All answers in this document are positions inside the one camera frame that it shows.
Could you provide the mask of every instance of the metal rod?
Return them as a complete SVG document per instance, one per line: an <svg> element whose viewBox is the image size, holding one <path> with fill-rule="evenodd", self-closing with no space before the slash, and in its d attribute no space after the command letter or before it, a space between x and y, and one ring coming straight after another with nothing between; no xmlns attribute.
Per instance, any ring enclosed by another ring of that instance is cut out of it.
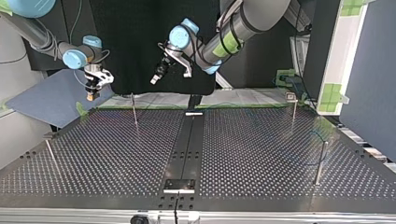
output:
<svg viewBox="0 0 396 224"><path fill-rule="evenodd" d="M46 139L47 148L49 149L49 153L53 160L55 160L55 155L52 152L52 147L50 146L50 140Z"/></svg>
<svg viewBox="0 0 396 224"><path fill-rule="evenodd" d="M295 118L296 118L297 103L298 103L298 101L296 100L296 101L294 102L293 121L294 121L294 120L295 120Z"/></svg>
<svg viewBox="0 0 396 224"><path fill-rule="evenodd" d="M134 124L137 124L137 115L136 115L136 109L135 109L135 103L134 103L134 94L131 93L131 103L132 103L132 109L134 111Z"/></svg>
<svg viewBox="0 0 396 224"><path fill-rule="evenodd" d="M324 162L324 157L326 155L326 151L327 151L327 146L329 145L329 142L323 142L323 146L322 146L322 150L320 152L320 158L319 158L319 163L318 163L318 170L317 170L317 175L315 177L315 185L319 184L320 181L320 176L321 176L321 172L323 170L323 162Z"/></svg>

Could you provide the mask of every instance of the green tape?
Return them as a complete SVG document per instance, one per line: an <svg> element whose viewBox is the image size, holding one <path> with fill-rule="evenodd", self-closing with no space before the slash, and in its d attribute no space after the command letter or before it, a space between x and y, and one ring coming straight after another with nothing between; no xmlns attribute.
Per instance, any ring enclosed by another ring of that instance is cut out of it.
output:
<svg viewBox="0 0 396 224"><path fill-rule="evenodd" d="M320 98L319 111L335 112L338 103L341 101L341 84L327 83L324 85L323 93Z"/></svg>
<svg viewBox="0 0 396 224"><path fill-rule="evenodd" d="M7 0L0 0L0 11L6 12L8 15L12 16L12 10L9 7Z"/></svg>
<svg viewBox="0 0 396 224"><path fill-rule="evenodd" d="M238 42L236 42L236 39L233 37L233 33L228 33L226 36L224 36L223 40L224 46L227 48L228 51L230 51L231 53L236 53L239 51ZM228 55L227 51L224 49L221 43L218 44L218 46L213 50L213 54L220 58L224 58Z"/></svg>
<svg viewBox="0 0 396 224"><path fill-rule="evenodd" d="M277 87L292 87L293 85L291 83L286 83L284 81L280 80L280 77L294 77L296 74L296 71L294 69L289 69L289 70L277 70L276 72L276 86Z"/></svg>
<svg viewBox="0 0 396 224"><path fill-rule="evenodd" d="M76 110L82 117L88 115L89 113L87 110L84 109L84 106L80 102L76 102Z"/></svg>
<svg viewBox="0 0 396 224"><path fill-rule="evenodd" d="M343 8L341 9L341 16L359 16L363 5L363 0L344 0Z"/></svg>

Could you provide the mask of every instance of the gray panel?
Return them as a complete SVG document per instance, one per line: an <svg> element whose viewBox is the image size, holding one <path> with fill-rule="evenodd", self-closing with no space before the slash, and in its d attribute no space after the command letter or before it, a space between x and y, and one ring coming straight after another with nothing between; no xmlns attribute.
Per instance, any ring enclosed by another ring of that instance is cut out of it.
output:
<svg viewBox="0 0 396 224"><path fill-rule="evenodd" d="M384 155L396 161L394 83L396 1L368 6L340 120Z"/></svg>
<svg viewBox="0 0 396 224"><path fill-rule="evenodd" d="M51 141L56 161L45 148L26 154L2 171L0 205L155 209L183 112L137 116L138 126L131 110L95 112Z"/></svg>
<svg viewBox="0 0 396 224"><path fill-rule="evenodd" d="M318 99L327 65L340 0L318 0L306 55L304 81L312 98Z"/></svg>
<svg viewBox="0 0 396 224"><path fill-rule="evenodd" d="M76 73L78 79L85 83L84 72L78 70ZM79 117L77 102L85 110L90 110L113 95L109 86L100 93L101 97L89 102L87 92L76 80L73 70L62 70L9 100L6 105L23 115L63 128Z"/></svg>

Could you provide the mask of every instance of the metal post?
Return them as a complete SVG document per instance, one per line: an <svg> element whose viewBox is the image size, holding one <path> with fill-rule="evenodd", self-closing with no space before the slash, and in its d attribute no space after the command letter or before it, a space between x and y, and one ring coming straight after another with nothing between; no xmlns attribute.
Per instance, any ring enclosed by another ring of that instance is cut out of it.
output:
<svg viewBox="0 0 396 224"><path fill-rule="evenodd" d="M53 160L55 160L55 155L53 154L52 147L50 146L50 140L46 139L47 148L49 149L49 154Z"/></svg>
<svg viewBox="0 0 396 224"><path fill-rule="evenodd" d="M134 111L134 124L137 124L137 115L136 115L136 109L135 109L135 103L134 103L134 94L131 93L131 103L132 103L132 109Z"/></svg>
<svg viewBox="0 0 396 224"><path fill-rule="evenodd" d="M324 161L324 157L326 155L326 151L327 151L327 147L329 145L329 142L323 142L323 146L322 146L322 150L320 152L320 158L319 158L319 163L318 163L318 170L317 170L317 175L315 177L315 185L319 184L320 181L320 176L321 176L321 172L323 169L323 161Z"/></svg>

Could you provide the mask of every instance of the black robot arm segment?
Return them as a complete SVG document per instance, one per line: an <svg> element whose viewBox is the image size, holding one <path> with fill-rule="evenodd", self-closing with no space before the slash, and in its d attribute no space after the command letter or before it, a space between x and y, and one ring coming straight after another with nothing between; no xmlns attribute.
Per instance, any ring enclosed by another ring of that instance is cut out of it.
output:
<svg viewBox="0 0 396 224"><path fill-rule="evenodd" d="M171 57L175 61L182 61L186 73L189 73L191 65L186 64L183 56L191 58L203 71L212 75L251 37L274 27L289 4L290 0L234 0L219 20L219 33L207 44L197 37L199 27L185 19L171 31L164 51L172 52Z"/></svg>

